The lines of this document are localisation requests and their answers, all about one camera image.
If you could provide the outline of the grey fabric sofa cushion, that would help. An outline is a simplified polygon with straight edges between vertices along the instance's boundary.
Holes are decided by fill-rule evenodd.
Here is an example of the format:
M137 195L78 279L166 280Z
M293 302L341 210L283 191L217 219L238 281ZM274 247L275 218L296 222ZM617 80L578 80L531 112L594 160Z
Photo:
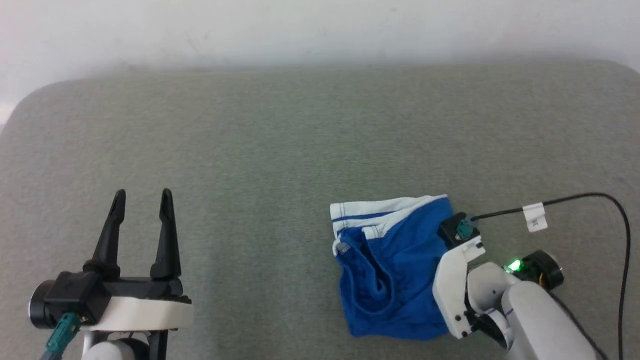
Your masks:
M585 192L631 225L640 360L640 73L608 61L155 74L30 93L0 134L0 360L38 360L37 285L80 271L126 190L118 263L148 276L173 192L195 321L169 360L502 360L490 339L350 336L331 203L448 194L487 214Z

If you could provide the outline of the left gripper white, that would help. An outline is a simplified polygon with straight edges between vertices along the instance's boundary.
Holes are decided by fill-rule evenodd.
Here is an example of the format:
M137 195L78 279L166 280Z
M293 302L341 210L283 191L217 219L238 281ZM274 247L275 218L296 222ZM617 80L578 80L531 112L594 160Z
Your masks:
M119 234L125 211L126 191L119 189L110 205L93 256L82 267L84 272L95 272L105 280L115 280L105 283L111 295L110 301L100 321L90 325L89 330L152 332L191 326L194 323L194 305L192 299L183 294L179 278L182 266L171 190L165 188L161 194L158 211L161 230L155 262L150 268L151 278L119 279Z

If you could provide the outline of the blue and white shorts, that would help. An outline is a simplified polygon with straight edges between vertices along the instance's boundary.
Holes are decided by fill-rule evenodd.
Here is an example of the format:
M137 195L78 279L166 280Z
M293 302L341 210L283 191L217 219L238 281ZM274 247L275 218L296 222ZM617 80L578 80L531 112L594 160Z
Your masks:
M329 212L350 335L429 341L446 334L433 284L447 251L437 232L453 216L448 196L339 202Z

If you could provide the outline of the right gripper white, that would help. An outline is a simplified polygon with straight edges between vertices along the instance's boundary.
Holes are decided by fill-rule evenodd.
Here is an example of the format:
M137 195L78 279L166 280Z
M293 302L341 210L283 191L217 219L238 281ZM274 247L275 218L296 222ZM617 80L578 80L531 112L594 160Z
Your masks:
M467 317L474 319L475 314L483 312L469 299L467 274L468 264L485 252L481 239L470 239L446 251L435 272L432 294L449 333L457 339L473 332Z

